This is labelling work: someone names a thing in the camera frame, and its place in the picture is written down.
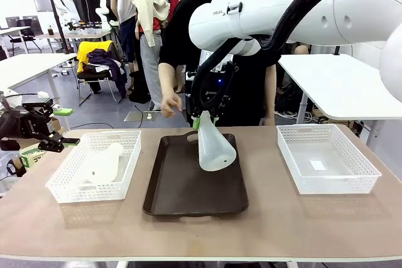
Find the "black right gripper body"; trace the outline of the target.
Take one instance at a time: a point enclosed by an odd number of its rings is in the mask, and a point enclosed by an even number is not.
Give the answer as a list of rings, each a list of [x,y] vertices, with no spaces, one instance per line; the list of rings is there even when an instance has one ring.
[[[238,66],[233,64],[232,60],[224,62],[220,71],[214,69],[204,77],[202,83],[196,84],[196,89],[193,92],[193,82],[197,76],[197,71],[186,72],[186,118],[191,118],[194,108],[199,108],[202,111],[208,111],[217,105],[223,97],[231,96],[227,92],[235,73],[238,71]]]

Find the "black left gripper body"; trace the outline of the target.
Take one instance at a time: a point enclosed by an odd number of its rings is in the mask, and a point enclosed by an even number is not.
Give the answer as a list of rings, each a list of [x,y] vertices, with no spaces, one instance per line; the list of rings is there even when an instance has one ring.
[[[23,111],[12,109],[1,114],[1,139],[46,140],[51,135],[48,123],[51,122],[50,110]]]

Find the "person's right hand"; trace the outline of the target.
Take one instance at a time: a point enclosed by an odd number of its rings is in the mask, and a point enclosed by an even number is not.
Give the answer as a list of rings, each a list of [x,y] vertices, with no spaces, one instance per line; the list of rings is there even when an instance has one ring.
[[[175,92],[168,92],[163,95],[161,113],[164,117],[171,118],[175,112],[182,112],[182,99]]]

